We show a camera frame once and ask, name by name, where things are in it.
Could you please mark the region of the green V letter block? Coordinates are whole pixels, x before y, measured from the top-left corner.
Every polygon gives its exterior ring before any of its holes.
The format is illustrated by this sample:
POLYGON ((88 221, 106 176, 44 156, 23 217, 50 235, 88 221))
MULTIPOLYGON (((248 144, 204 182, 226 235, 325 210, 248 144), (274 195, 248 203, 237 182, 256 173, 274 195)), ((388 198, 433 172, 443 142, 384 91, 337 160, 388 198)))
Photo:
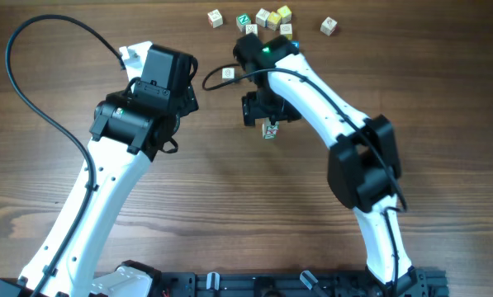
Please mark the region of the green V letter block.
POLYGON ((263 122, 263 131, 265 130, 279 130, 279 122, 275 121, 274 124, 272 124, 270 119, 266 118, 263 122))

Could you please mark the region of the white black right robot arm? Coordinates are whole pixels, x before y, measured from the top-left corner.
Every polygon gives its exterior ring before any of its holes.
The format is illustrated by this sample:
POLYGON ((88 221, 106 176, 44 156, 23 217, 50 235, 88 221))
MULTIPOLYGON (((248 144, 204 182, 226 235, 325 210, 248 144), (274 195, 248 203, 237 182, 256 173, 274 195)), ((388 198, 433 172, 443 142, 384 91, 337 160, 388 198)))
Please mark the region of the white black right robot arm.
POLYGON ((286 37, 263 43, 247 34, 237 40, 233 55, 258 88, 242 99, 244 124, 304 119, 311 125, 329 150, 329 188, 357 217, 367 270, 386 295, 405 293, 413 266, 398 225, 407 204, 398 184, 401 165, 391 122, 351 107, 286 37))

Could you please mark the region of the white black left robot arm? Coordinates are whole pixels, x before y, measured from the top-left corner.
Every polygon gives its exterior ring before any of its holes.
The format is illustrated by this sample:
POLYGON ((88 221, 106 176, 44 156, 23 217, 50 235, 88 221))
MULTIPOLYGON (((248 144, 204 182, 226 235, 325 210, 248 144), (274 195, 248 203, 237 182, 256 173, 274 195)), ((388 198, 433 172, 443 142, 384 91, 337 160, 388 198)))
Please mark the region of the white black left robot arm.
POLYGON ((151 296, 160 271, 122 262, 95 277, 107 237, 137 181, 171 142, 181 117, 197 111, 197 60, 147 41, 124 47, 130 79, 94 112, 78 178, 43 245, 0 296, 151 296))

